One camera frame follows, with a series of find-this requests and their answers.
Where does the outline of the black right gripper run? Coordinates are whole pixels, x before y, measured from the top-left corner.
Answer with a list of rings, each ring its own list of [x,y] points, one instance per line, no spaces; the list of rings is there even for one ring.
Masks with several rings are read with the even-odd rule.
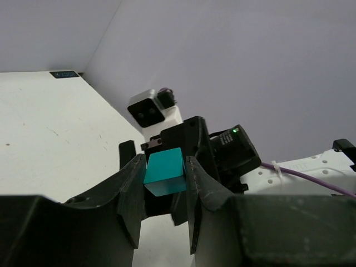
[[[216,181],[220,181],[212,144],[203,117],[189,118],[181,124],[162,130],[158,135],[151,137],[148,142],[141,144],[141,149],[146,156],[177,147],[181,149],[183,157],[195,157],[208,175]],[[122,169],[136,156],[134,141],[128,140],[120,143],[118,151],[120,169]],[[185,191],[173,194],[171,217],[175,226],[187,222]]]

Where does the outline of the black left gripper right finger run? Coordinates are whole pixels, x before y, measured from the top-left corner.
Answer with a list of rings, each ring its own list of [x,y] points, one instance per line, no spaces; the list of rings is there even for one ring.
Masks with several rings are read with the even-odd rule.
[[[216,212],[234,196],[234,193],[213,179],[195,157],[186,157],[186,203],[191,254],[196,251],[203,208]]]

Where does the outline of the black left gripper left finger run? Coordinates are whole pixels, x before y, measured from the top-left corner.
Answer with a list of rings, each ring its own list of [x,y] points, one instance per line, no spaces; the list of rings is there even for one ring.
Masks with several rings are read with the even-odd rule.
[[[98,210],[109,204],[127,241],[137,249],[144,215],[146,156],[136,155],[119,172],[91,189],[68,199],[65,204],[77,209]]]

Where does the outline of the teal wood block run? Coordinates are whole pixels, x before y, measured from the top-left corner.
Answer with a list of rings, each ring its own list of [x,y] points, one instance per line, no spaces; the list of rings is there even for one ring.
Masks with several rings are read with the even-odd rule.
[[[179,147],[153,153],[147,164],[144,186],[156,197],[184,192],[185,172]]]

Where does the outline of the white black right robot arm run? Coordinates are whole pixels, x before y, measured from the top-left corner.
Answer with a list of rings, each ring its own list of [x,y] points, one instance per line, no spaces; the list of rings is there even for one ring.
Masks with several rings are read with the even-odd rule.
[[[355,196],[355,146],[346,139],[315,156],[266,163],[240,125],[209,133],[205,120],[195,116],[172,125],[147,123],[145,130],[144,218],[171,214],[176,225],[187,220],[187,156],[235,194]]]

